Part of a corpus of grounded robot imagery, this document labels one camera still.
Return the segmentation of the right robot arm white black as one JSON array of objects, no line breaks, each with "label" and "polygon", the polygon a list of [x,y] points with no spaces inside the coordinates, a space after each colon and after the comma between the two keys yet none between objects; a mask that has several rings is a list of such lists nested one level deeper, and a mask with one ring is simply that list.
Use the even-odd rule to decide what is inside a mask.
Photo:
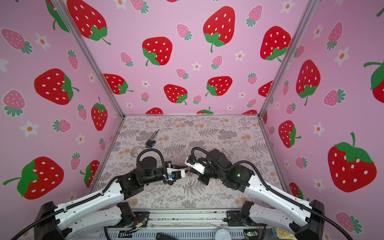
[{"label": "right robot arm white black", "polygon": [[287,229],[298,240],[322,239],[324,205],[316,200],[303,200],[268,184],[255,164],[249,161],[232,164],[220,151],[207,152],[199,147],[192,148],[186,162],[199,173],[205,185],[210,179],[219,179],[227,188],[258,198],[280,211],[290,220]]}]

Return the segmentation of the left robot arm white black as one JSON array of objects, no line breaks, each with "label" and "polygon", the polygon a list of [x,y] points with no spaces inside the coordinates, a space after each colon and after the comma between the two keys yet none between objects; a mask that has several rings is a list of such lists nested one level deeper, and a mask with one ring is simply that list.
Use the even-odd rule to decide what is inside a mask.
[{"label": "left robot arm white black", "polygon": [[175,169],[168,162],[157,168],[156,159],[146,157],[131,172],[112,178],[102,190],[57,206],[53,202],[44,204],[35,221],[35,239],[70,240],[107,227],[130,226],[137,230],[143,223],[126,200],[141,193],[146,185],[172,185],[183,177],[183,169]]}]

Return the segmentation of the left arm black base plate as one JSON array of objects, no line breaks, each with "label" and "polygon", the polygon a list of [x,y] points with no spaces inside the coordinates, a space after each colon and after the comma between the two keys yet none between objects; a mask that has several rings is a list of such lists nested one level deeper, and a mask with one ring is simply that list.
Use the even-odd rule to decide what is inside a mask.
[{"label": "left arm black base plate", "polygon": [[132,214],[122,215],[122,220],[115,225],[116,228],[133,228],[142,224],[141,228],[146,228],[150,212],[133,212]]}]

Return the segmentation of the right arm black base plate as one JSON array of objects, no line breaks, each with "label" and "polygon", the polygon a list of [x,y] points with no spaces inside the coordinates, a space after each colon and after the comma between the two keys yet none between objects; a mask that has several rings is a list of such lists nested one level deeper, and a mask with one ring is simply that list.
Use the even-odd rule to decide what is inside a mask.
[{"label": "right arm black base plate", "polygon": [[226,211],[224,222],[228,223],[229,227],[254,227],[256,223],[249,217],[250,213],[245,211]]}]

